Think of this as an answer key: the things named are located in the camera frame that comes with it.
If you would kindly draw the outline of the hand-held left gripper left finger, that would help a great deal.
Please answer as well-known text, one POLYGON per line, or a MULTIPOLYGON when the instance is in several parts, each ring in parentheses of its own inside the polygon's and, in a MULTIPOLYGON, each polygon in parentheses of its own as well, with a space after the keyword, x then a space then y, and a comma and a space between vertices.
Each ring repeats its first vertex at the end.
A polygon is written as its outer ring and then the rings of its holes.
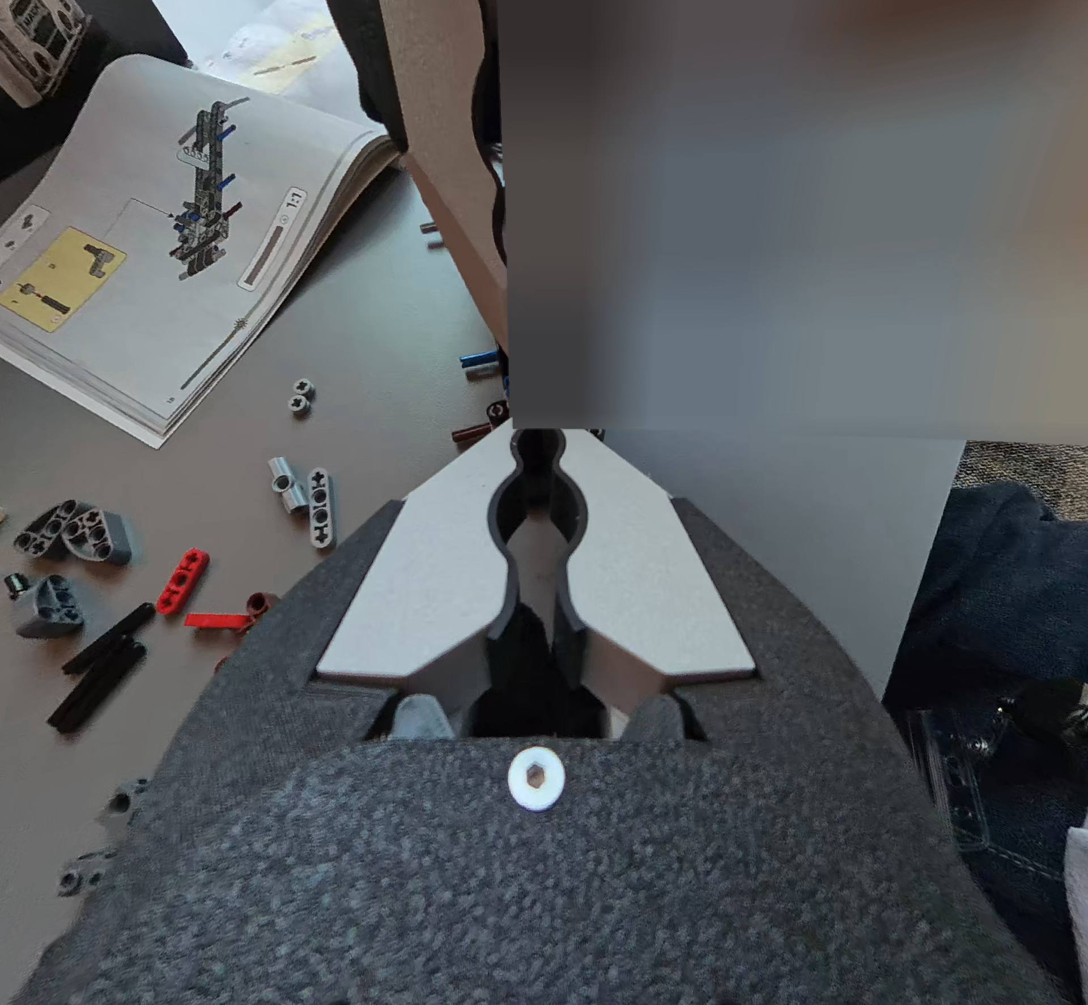
POLYGON ((489 508, 517 468, 496 429, 410 492, 317 663, 317 681, 433 696, 463 736, 490 687, 486 636, 508 562, 489 508))

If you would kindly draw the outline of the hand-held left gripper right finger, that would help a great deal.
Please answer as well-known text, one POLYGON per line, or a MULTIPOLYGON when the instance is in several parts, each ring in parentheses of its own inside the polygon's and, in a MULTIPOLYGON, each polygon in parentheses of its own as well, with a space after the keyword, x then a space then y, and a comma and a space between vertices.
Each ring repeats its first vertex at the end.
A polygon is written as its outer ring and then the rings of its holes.
POLYGON ((564 564, 578 678, 633 717, 678 687, 751 680, 756 662, 673 497, 588 431, 564 431, 578 521, 564 564))

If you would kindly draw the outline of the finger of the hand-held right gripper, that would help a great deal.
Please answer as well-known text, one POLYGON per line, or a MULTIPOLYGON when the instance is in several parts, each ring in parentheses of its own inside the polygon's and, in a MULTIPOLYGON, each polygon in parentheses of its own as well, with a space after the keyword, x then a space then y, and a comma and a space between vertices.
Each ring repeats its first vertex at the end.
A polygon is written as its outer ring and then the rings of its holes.
POLYGON ((379 0, 407 138, 406 163, 498 345, 509 348, 499 182, 482 156, 473 98, 485 59, 479 0, 379 0))

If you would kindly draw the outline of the grey three-hole lego liftarm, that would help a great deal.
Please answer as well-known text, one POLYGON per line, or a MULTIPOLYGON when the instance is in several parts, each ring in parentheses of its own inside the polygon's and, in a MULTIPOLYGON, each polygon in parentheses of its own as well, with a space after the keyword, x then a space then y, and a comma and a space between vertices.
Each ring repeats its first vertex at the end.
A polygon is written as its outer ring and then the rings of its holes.
POLYGON ((332 550, 336 543, 334 489, 327 468, 316 467, 308 474, 309 539, 319 551, 332 550))

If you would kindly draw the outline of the red three-hole lego liftarm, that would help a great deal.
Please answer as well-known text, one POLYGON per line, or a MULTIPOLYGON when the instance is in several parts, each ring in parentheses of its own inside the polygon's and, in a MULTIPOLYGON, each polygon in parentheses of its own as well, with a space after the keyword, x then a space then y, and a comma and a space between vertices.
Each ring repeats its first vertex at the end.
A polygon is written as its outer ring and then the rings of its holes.
POLYGON ((209 553, 191 548, 183 554, 156 600, 156 613, 164 617, 185 610, 210 563, 209 553))

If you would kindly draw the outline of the black lego set box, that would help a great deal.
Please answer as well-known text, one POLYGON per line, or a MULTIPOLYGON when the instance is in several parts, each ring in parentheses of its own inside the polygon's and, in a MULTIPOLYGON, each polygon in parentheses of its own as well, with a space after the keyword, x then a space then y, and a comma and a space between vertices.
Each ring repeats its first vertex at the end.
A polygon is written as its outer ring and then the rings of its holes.
POLYGON ((63 142, 102 72, 135 54, 188 64, 152 0, 1 0, 1 178, 63 142))

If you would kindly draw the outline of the black lego axle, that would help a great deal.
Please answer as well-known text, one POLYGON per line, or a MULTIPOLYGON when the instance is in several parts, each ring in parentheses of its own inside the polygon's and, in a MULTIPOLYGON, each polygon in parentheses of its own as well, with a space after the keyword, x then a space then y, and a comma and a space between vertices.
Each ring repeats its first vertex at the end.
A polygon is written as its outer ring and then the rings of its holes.
POLYGON ((78 731, 147 655, 147 647, 131 637, 91 666, 79 683, 47 717, 47 725, 67 735, 78 731))
POLYGON ((96 666, 111 658, 124 646, 125 640, 129 640, 135 632, 141 630, 154 617, 154 604, 139 604, 133 611, 121 617, 115 624, 107 629, 97 640, 94 640, 66 661, 61 667, 61 671, 67 675, 78 675, 89 672, 96 666))

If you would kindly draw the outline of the dark grey curved lego piece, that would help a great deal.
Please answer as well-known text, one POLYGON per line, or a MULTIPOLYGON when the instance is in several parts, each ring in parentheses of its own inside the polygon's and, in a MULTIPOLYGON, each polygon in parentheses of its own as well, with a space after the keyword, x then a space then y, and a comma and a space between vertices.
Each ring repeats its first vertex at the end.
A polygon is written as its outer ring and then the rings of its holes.
POLYGON ((81 631, 85 618, 65 576, 50 574, 30 584, 13 604, 13 629, 21 638, 51 640, 81 631))
POLYGON ((22 528, 12 546, 36 560, 62 560, 66 556, 63 530, 69 521, 87 505, 70 498, 50 507, 33 522, 22 528))
POLYGON ((78 502, 61 528, 67 553, 85 563, 129 564, 129 533, 121 516, 78 502))

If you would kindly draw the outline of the grey lego connector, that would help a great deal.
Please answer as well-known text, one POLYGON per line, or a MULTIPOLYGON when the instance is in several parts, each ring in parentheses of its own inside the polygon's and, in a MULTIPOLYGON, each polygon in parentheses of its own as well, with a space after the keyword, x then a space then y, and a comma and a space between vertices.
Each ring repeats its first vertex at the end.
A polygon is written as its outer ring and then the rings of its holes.
POLYGON ((126 828, 143 804, 149 789, 149 779, 137 778, 118 785, 109 796, 98 820, 104 827, 126 828))
POLYGON ((59 870, 57 894, 71 897, 97 889, 116 855, 116 848, 92 849, 69 859, 59 870))

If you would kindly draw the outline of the open instruction booklet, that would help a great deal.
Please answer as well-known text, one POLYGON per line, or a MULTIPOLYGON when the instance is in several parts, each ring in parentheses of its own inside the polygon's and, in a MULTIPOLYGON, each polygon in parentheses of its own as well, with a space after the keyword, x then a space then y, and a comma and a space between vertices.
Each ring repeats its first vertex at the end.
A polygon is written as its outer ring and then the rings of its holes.
POLYGON ((135 54, 47 154, 2 220, 2 358, 161 444, 396 150, 373 123, 135 54))

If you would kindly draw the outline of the person's dark jeans leg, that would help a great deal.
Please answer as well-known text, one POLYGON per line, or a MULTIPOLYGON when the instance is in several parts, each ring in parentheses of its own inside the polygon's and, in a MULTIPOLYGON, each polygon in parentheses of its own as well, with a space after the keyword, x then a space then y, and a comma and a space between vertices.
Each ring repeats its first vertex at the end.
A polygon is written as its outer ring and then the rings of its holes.
POLYGON ((1073 1003, 1086 692, 1086 523, 1019 484, 952 489, 883 703, 978 888, 1073 1003))

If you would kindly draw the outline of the person's white shirt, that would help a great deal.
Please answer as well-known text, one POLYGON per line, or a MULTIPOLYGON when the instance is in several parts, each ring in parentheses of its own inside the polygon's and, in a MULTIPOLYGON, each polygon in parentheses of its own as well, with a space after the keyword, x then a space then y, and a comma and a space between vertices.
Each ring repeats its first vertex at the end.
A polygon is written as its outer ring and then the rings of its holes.
POLYGON ((1087 822, 1068 829, 1064 882, 1081 981, 1081 1000, 1087 1003, 1087 822))

